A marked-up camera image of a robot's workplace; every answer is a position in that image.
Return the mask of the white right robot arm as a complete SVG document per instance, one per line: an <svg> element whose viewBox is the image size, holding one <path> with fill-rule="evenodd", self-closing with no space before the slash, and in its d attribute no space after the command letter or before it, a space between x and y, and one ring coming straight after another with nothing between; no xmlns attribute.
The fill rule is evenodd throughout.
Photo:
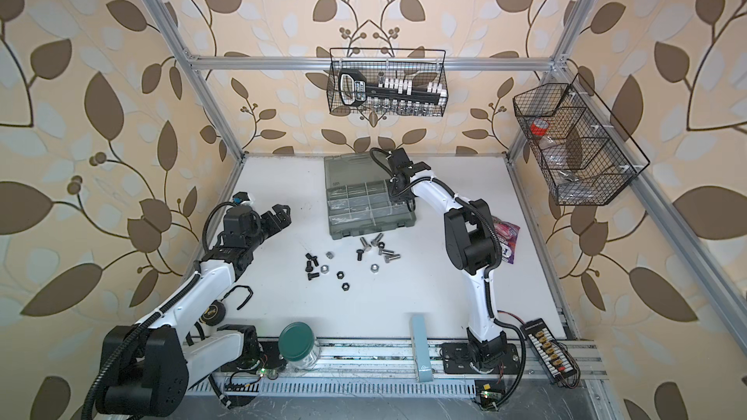
<svg viewBox="0 0 747 420"><path fill-rule="evenodd" d="M494 371L508 352L507 330L521 331L496 317L493 274L503 262L503 248L488 204L458 194L427 163L413 162L402 148L374 148L370 157L388 176L391 199L406 204L420 199L442 215L447 257L468 284L470 364L480 373Z"/></svg>

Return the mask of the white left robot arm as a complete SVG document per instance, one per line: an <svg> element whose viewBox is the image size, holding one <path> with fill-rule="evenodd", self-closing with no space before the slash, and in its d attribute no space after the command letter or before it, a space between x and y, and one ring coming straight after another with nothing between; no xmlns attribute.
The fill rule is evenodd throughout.
<svg viewBox="0 0 747 420"><path fill-rule="evenodd" d="M118 326L105 336L99 372L80 409L81 418L167 417L189 388L243 355L243 327L221 329L193 345L186 340L210 305L231 293L255 251L291 225L291 209L275 204L260 214L243 192L220 206L226 211L223 228L215 245L203 246L192 276L137 323Z"/></svg>

